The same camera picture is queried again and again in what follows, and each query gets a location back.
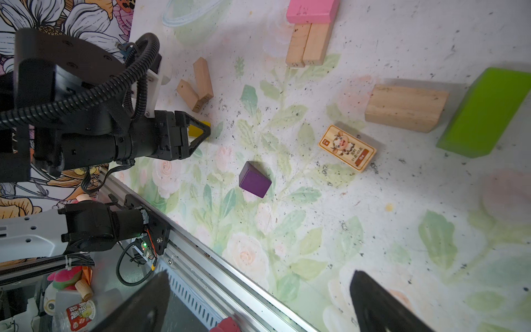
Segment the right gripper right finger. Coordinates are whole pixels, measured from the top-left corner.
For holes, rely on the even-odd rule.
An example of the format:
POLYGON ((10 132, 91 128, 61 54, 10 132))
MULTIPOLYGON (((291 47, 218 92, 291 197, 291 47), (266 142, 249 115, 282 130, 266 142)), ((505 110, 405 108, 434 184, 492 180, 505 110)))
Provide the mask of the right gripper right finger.
POLYGON ((361 331, 432 330, 364 271, 354 272, 349 290, 361 331))

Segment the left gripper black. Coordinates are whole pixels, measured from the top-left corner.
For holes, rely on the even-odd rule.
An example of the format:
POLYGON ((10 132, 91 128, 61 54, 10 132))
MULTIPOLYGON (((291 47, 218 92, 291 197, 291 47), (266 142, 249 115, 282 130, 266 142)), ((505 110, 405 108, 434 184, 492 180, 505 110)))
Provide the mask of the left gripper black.
POLYGON ((63 171, 138 157, 184 160, 210 126, 182 111, 146 117, 147 74, 159 56, 152 33, 123 64, 91 42, 24 28, 14 37, 14 69, 1 76, 1 181, 26 182, 32 168, 63 171), (189 127, 201 134, 189 140, 189 127))

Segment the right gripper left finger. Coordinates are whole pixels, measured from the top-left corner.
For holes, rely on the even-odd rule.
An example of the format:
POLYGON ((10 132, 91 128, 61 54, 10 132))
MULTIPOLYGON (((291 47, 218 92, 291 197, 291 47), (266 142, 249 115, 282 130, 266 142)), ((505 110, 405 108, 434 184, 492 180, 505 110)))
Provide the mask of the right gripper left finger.
POLYGON ((161 331, 170 293, 168 273, 157 273, 91 331, 161 331))

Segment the yellow wood block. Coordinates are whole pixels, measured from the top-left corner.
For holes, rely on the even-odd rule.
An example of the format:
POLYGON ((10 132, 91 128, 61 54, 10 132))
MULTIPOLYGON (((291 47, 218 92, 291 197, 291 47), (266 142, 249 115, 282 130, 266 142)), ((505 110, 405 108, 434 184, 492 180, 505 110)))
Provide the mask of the yellow wood block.
MULTIPOLYGON (((211 127, 211 124, 208 121, 201 121, 201 124, 203 127, 211 127)), ((197 123, 190 123, 190 126, 188 128, 188 137, 189 138, 198 138, 204 134, 204 130, 201 127, 196 126, 197 123)))

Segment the pink wood block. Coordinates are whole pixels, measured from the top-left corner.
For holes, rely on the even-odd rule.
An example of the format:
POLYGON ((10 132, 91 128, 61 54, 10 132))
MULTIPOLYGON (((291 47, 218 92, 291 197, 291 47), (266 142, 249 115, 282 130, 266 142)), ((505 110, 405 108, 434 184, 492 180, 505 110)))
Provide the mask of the pink wood block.
POLYGON ((340 0, 291 0, 286 19, 291 24, 329 24, 339 5, 340 0))

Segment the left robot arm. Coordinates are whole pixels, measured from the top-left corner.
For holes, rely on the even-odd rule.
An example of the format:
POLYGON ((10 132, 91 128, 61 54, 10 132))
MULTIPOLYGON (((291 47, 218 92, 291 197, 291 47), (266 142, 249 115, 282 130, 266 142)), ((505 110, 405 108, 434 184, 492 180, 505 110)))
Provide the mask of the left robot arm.
MULTIPOLYGON (((125 47, 124 62, 66 35, 32 28, 15 34, 14 68, 1 76, 1 182, 28 182, 32 171, 59 177, 84 170, 87 194, 93 167, 115 172, 138 158, 160 162, 192 156, 210 128, 182 111, 147 115, 148 74, 159 57, 152 33, 125 47)), ((1 261, 101 252, 146 235, 157 225, 145 207, 87 200, 1 222, 1 261)))

